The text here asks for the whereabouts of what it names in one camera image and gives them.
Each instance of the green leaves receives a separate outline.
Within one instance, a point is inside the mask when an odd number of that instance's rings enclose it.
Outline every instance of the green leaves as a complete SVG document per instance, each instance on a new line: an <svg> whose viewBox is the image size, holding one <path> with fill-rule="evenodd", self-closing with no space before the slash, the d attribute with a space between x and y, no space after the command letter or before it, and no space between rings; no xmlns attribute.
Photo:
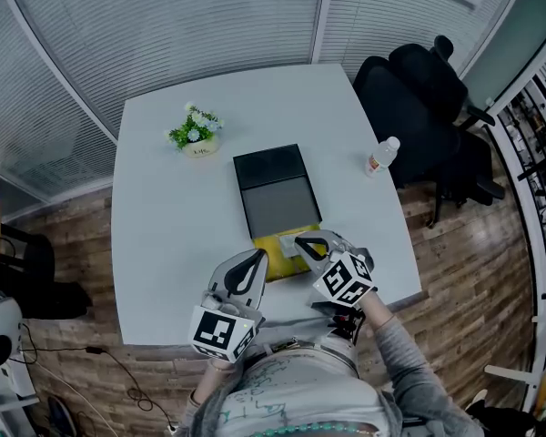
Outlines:
<svg viewBox="0 0 546 437"><path fill-rule="evenodd" d="M192 119L193 114L199 114L208 121L218 121L218 118L215 115L211 113L203 112L199 108L192 106L186 117L186 120L184 120L184 123L182 123L180 127L172 129L172 131L170 131L168 134L170 138L174 142L176 142L177 147L179 149L184 147L186 144L192 142L188 138L188 133L193 129L195 129L199 134L198 141L202 141L204 139L210 139L211 137L215 135L213 132L209 131L206 126L195 122Z"/></svg>

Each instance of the white table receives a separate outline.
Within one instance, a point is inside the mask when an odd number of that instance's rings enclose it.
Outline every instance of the white table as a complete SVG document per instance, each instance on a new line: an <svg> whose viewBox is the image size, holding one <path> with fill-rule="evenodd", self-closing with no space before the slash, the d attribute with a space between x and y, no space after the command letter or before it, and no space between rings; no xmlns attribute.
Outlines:
<svg viewBox="0 0 546 437"><path fill-rule="evenodd" d="M164 131L193 101L226 122L222 147L188 158ZM112 208L116 303L127 344L187 343L193 306L215 267L252 249L234 156L297 143L321 227L369 249L387 303L420 292L399 198L388 172L370 179L374 132L339 65L268 68L167 87L126 102ZM317 317L306 307L311 274L269 283L261 311L272 322Z"/></svg>

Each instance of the yellow cloth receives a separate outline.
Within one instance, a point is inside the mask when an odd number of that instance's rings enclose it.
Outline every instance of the yellow cloth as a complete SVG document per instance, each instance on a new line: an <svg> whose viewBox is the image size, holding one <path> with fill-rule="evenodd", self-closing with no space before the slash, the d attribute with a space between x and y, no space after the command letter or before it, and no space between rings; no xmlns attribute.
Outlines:
<svg viewBox="0 0 546 437"><path fill-rule="evenodd" d="M311 231L314 229L319 229L319 225L308 225L306 227L301 227L300 229L291 229L268 237L253 239L255 248L264 249L269 257L266 281L284 279L309 270L308 264L306 264L306 261L300 256L289 259L283 256L279 237L303 233L304 231ZM325 254L325 248L322 245L314 245L314 247L319 254Z"/></svg>

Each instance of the potted plant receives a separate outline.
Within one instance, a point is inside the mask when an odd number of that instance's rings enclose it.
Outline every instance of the potted plant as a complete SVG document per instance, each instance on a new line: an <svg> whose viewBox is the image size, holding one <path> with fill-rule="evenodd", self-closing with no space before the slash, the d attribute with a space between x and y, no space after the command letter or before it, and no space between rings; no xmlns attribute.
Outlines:
<svg viewBox="0 0 546 437"><path fill-rule="evenodd" d="M217 131L224 122L213 113L200 110L192 102L184 106L186 120L167 132L167 140L176 143L178 149L189 157L203 157L216 152L220 147Z"/></svg>

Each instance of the bottle cap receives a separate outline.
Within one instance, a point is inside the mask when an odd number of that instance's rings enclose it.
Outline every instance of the bottle cap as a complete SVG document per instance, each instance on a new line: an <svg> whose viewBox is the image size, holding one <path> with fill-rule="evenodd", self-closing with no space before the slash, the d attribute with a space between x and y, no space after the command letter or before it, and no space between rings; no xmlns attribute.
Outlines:
<svg viewBox="0 0 546 437"><path fill-rule="evenodd" d="M389 145L390 148L392 148L394 150L399 150L400 141L398 139L396 139L394 136L389 137L386 140L386 142L387 142L387 144Z"/></svg>

